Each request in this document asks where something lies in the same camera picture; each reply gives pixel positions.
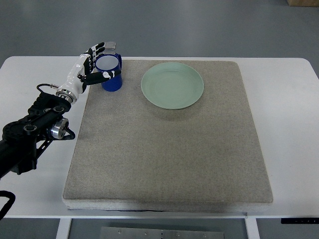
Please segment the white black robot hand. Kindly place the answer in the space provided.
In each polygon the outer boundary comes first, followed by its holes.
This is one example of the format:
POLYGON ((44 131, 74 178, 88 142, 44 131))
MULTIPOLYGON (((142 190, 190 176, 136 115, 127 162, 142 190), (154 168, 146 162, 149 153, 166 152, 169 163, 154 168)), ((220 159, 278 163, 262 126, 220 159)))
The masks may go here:
POLYGON ((103 55, 103 52, 115 50, 105 49, 104 43, 101 42, 90 47, 78 57, 67 76, 66 82, 57 88, 56 96, 74 104, 88 85, 95 85, 106 81, 103 73, 96 70, 95 61, 99 56, 103 55))

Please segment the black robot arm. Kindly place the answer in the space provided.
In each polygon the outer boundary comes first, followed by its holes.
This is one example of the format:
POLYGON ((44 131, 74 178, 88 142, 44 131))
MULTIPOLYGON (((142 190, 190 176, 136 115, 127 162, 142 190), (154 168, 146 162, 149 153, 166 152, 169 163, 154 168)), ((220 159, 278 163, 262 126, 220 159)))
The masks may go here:
POLYGON ((28 109, 28 115, 8 123, 0 141, 0 176, 9 172, 18 175, 34 170, 37 160, 56 140, 73 140, 75 133, 63 114, 71 109, 72 98, 65 93, 52 95, 40 89, 40 94, 28 109))

